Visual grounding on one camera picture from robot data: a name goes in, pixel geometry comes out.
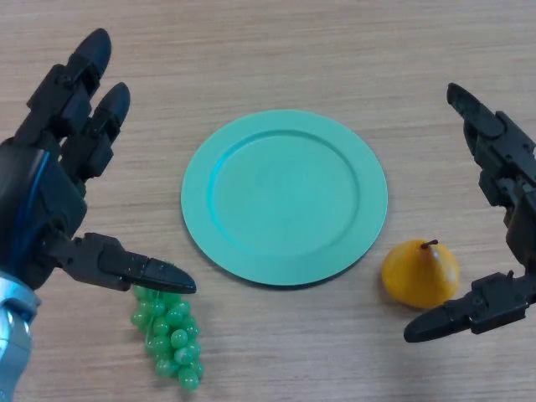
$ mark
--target robotic hand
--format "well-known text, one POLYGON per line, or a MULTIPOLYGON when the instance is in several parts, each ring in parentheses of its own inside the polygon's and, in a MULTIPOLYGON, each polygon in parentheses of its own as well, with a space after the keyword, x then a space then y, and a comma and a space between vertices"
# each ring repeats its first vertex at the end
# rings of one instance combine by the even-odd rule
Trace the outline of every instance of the robotic hand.
POLYGON ((491 206, 506 209, 506 242, 525 275, 495 273, 474 281, 471 291, 417 317, 405 329, 407 342, 423 342, 471 329, 482 333, 525 318, 536 302, 536 161, 534 142, 501 111, 450 84, 447 101, 464 119, 463 131, 479 185, 491 206))
POLYGON ((111 55, 104 29, 55 65, 28 102, 30 113, 0 145, 0 402, 11 400, 32 348, 29 325, 55 267, 77 281, 127 291, 131 284, 195 293, 174 265, 125 251, 112 237, 72 237, 86 213, 85 182, 99 177, 130 105, 113 87, 89 117, 111 55))

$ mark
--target plate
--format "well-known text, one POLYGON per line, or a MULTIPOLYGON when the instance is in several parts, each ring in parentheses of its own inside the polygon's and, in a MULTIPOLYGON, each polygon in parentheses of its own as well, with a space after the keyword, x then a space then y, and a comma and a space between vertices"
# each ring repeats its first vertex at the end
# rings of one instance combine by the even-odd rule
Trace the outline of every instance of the plate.
POLYGON ((248 281, 300 286, 345 270, 387 213, 384 171, 346 126, 263 111, 216 131, 184 175, 184 221, 213 262, 248 281))

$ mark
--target wood grain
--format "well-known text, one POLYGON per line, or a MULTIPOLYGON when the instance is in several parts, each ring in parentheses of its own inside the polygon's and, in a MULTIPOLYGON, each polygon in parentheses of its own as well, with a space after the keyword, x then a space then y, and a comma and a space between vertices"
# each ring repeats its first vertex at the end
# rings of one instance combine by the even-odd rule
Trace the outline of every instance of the wood grain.
POLYGON ((390 247, 439 238, 472 280, 519 268, 503 212, 487 205, 461 120, 455 81, 536 132, 536 3, 526 0, 2 0, 0 136, 24 102, 93 28, 114 51, 97 97, 124 80, 132 107, 116 156, 89 184, 83 231, 175 261, 207 373, 195 396, 158 380, 129 323, 130 295, 61 272, 39 290, 35 350, 17 401, 489 401, 536 399, 536 317, 481 336, 409 345, 415 312, 378 285, 390 247), (357 131, 389 180, 378 242, 343 276, 301 291, 247 286, 197 251, 178 209, 195 149, 238 116, 316 111, 357 131))

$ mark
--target green grapes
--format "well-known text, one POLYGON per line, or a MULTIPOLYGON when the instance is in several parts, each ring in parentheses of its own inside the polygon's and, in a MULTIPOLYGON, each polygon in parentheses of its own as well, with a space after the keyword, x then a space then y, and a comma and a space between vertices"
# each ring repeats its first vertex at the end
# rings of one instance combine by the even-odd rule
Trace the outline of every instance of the green grapes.
POLYGON ((178 378, 184 390, 194 391, 204 375, 199 361, 199 329, 188 301, 179 294, 133 287, 138 300, 131 322, 145 338, 145 350, 155 362, 160 377, 178 378))

